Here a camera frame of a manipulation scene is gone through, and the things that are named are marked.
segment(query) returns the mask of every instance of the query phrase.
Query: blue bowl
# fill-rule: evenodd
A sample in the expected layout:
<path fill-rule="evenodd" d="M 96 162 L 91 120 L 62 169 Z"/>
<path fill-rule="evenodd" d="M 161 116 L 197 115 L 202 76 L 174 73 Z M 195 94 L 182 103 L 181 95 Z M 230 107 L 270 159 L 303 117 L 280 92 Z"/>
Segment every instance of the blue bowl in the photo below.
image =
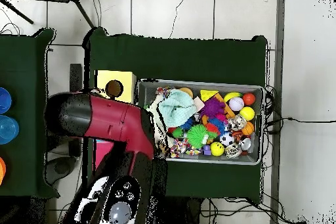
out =
<path fill-rule="evenodd" d="M 10 93 L 4 88 L 0 88 L 0 114 L 7 112 L 11 104 L 12 97 Z"/>
<path fill-rule="evenodd" d="M 0 115 L 0 145 L 11 142 L 18 136 L 18 122 L 13 118 Z"/>

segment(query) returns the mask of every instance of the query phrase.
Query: green table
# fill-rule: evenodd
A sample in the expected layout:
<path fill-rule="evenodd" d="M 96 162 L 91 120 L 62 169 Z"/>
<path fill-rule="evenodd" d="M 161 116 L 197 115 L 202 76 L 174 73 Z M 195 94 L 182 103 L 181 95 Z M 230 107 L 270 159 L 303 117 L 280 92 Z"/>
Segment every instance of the green table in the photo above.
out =
<path fill-rule="evenodd" d="M 130 71 L 138 78 L 235 83 L 264 87 L 266 39 L 252 41 L 154 39 L 107 36 L 103 28 L 84 41 L 90 86 L 95 70 Z M 92 171 L 92 141 L 89 167 Z M 250 197 L 259 203 L 261 165 L 169 162 L 167 195 L 222 198 Z"/>
<path fill-rule="evenodd" d="M 0 196 L 58 196 L 44 178 L 45 55 L 53 37 L 51 29 L 32 37 L 0 35 L 0 87 L 12 96 L 12 106 L 4 115 L 13 117 L 20 128 L 13 141 L 0 145 L 7 165 Z"/>

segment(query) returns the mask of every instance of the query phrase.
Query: red object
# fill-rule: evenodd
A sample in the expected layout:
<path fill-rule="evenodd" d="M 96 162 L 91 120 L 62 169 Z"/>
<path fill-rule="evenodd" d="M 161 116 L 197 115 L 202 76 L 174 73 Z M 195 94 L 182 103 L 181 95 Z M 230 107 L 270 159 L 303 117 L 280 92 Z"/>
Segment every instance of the red object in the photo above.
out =
<path fill-rule="evenodd" d="M 168 129 L 168 133 L 173 133 L 173 131 L 176 129 L 177 127 L 170 127 L 169 129 Z"/>
<path fill-rule="evenodd" d="M 252 93 L 246 93 L 243 96 L 243 101 L 245 105 L 252 105 L 255 102 L 255 96 Z"/>
<path fill-rule="evenodd" d="M 215 133 L 217 133 L 217 135 L 220 135 L 220 134 L 221 134 L 221 133 L 219 132 L 217 126 L 215 126 L 215 125 L 213 125 L 213 124 L 211 124 L 211 123 L 207 123 L 207 124 L 205 125 L 205 127 L 206 127 L 206 129 L 207 129 L 208 131 L 210 131 L 210 132 L 215 132 Z"/>

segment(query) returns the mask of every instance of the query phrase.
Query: black cable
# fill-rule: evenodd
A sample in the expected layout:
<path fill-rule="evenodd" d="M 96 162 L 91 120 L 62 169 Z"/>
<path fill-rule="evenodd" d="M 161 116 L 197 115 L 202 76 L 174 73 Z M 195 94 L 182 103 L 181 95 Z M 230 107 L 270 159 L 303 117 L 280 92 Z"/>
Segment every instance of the black cable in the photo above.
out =
<path fill-rule="evenodd" d="M 178 9 L 178 7 L 183 3 L 183 1 L 184 1 L 184 0 L 182 0 L 182 1 L 178 4 L 178 6 L 175 8 L 176 15 L 175 15 L 175 19 L 174 19 L 174 22 L 173 22 L 173 28 L 171 29 L 171 35 L 173 34 L 174 26 L 175 26 L 175 20 L 176 20 L 176 18 L 177 18 L 177 9 Z"/>

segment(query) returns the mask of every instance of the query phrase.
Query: orange ball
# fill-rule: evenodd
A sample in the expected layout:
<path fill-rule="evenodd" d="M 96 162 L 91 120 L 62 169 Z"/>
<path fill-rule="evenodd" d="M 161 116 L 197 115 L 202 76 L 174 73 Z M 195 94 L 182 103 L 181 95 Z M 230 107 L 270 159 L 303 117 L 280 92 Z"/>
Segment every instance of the orange ball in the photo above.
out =
<path fill-rule="evenodd" d="M 252 93 L 246 93 L 243 96 L 243 101 L 245 103 L 245 105 L 252 105 L 253 103 L 255 103 L 255 96 Z"/>
<path fill-rule="evenodd" d="M 244 135 L 250 135 L 254 132 L 255 127 L 251 122 L 247 122 L 246 126 L 241 130 Z"/>

